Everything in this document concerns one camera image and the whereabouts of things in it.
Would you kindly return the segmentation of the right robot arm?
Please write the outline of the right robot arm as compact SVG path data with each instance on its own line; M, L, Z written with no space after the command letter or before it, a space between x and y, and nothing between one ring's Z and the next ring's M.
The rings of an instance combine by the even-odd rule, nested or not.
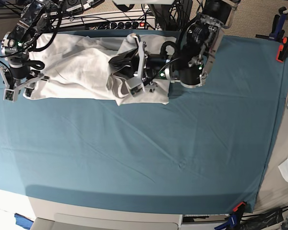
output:
M30 60L30 52L48 48L56 36L62 21L62 0L33 0L24 7L14 29L1 41L0 74L5 85L4 100L15 102L21 90L30 94L38 81L48 81L42 73L42 61ZM58 20L53 35L44 47L37 48L38 38Z

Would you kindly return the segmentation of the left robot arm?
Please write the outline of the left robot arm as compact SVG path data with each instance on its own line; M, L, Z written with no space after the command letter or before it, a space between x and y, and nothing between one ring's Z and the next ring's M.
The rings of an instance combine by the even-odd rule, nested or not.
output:
M157 79L179 82L186 88L205 85L224 36L231 27L240 1L200 1L196 16L182 29L176 42L165 41L159 54L146 50L146 43L133 33L128 39L136 48L109 61L115 77L122 77L127 92L137 96L154 92Z

